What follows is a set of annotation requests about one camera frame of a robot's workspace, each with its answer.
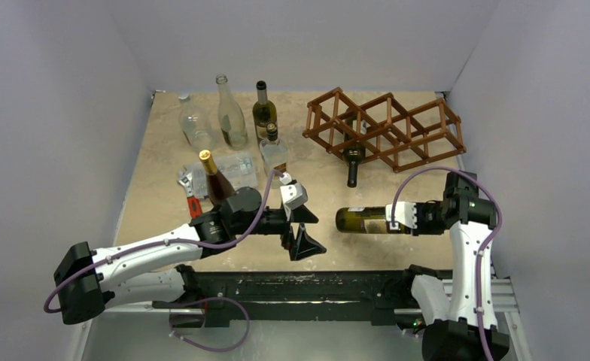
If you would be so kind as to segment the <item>green bottle silver neck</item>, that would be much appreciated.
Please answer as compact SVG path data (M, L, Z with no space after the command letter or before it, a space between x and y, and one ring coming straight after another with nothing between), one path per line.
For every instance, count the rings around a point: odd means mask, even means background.
M335 216L336 229L355 234L412 234L406 226L392 229L385 216L385 207L340 208Z

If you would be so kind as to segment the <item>clear bottle black cap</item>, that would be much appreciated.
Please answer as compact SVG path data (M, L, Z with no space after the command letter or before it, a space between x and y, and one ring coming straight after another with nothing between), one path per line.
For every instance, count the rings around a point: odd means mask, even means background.
M266 138L260 142L259 148L267 179L272 181L271 188L276 189L281 185L280 176L273 174L272 170L276 169L281 173L287 171L288 151L287 145L279 138L275 122L266 125Z

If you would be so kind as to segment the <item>red wine bottle gold cap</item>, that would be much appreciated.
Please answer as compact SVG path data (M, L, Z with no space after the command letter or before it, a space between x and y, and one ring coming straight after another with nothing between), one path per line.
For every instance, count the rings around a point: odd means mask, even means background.
M199 160L205 170L208 197L213 206L220 206L227 198L234 196L236 191L229 180L217 167L210 150L201 150Z

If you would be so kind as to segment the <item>dark bottle black cap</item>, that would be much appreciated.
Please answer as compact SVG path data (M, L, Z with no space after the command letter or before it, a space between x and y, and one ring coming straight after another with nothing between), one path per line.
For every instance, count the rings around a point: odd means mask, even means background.
M358 120L356 114L352 114L346 123L360 135L366 133L366 121ZM360 142L355 142L342 151L342 159L348 165L348 187L355 188L357 186L358 166L365 157L366 149Z

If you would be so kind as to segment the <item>dark bottle silver cap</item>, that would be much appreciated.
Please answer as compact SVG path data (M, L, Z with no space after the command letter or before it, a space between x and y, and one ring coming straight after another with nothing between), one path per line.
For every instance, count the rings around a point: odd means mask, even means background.
M277 110L273 102L268 99L267 85L264 80L256 83L257 101L252 108L254 128L259 144L267 138L266 127L269 123L277 122Z

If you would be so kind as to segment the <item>clear glass bottle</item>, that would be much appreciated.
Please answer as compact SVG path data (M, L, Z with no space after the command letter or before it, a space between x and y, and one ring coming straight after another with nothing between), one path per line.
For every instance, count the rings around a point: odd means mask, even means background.
M180 93L178 101L181 106L178 122L189 146L196 152L215 148L217 140L207 112L189 93Z
M234 150L241 150L248 143L245 118L238 102L231 93L225 74L216 76L219 93L218 121L225 143Z

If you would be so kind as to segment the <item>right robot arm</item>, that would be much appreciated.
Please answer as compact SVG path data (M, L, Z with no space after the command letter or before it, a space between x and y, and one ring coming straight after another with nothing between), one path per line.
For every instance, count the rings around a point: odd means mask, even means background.
M510 337L499 331L491 288L491 246L503 224L493 195L474 173L446 168L437 219L452 243L452 292L435 276L418 275L400 283L398 295L419 305L425 328L424 360L501 360Z

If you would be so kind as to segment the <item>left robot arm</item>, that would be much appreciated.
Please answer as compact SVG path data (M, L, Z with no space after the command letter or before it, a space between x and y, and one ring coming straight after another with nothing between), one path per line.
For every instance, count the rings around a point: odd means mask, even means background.
M95 250L86 241L72 245L53 274L56 288L44 311L59 313L65 325L83 323L123 304L137 277L223 253L249 235L279 236L292 261L326 253L306 231L306 224L318 218L305 206L303 188L291 184L285 190L287 198L277 209L267 207L258 190L242 187L221 205L162 235Z

